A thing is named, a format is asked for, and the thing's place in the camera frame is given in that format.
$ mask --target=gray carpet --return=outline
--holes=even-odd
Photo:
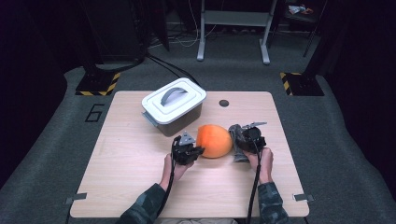
[[[290,145],[309,204],[309,223],[396,223],[396,203],[380,173],[349,136],[332,90],[317,80],[323,97],[288,96],[280,72],[303,72],[318,39],[303,58],[307,40],[277,35],[262,64],[257,35],[218,36],[207,40],[205,60],[196,61],[198,44],[171,44],[149,52],[191,73],[207,91],[269,91]],[[108,64],[117,67],[121,64]],[[64,199],[75,193],[114,96],[76,96],[82,68],[65,74],[64,100],[31,151],[0,192],[0,223],[65,223]],[[146,59],[122,72],[115,91],[155,91],[177,77]],[[103,114],[84,122],[94,104]],[[70,218],[69,223],[114,223],[114,218]],[[304,223],[293,218],[293,223]]]

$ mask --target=metal stand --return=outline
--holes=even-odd
[[[235,11],[214,11],[205,10],[205,0],[201,4],[201,39],[198,48],[197,60],[204,60],[205,54],[205,25],[241,25],[241,26],[261,26],[265,27],[265,32],[260,39],[260,49],[262,50],[262,62],[265,65],[270,64],[266,42],[270,32],[271,23],[274,17],[276,1],[272,1],[269,12],[235,12]]]

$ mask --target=round hole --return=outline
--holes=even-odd
[[[222,107],[227,107],[229,104],[230,104],[230,102],[228,102],[227,100],[219,101],[219,105],[221,105]]]

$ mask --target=camouflage sleeve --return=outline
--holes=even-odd
[[[260,223],[290,223],[283,200],[274,182],[261,184],[259,191]]]
[[[150,224],[157,218],[157,212],[163,202],[165,191],[160,185],[154,184],[142,193],[136,202],[126,210],[117,224]]]

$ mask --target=container handle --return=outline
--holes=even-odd
[[[172,95],[172,93],[174,93],[175,91],[184,91],[187,92],[186,90],[184,90],[183,88],[180,87],[174,87],[172,89],[170,89],[169,91],[166,92],[166,94],[163,96],[163,98],[161,99],[161,105],[165,105],[166,101],[168,100],[169,96]]]
[[[155,119],[147,112],[143,112],[142,113],[143,117],[145,117],[145,119],[150,122],[154,127],[158,126],[158,123],[155,121]]]

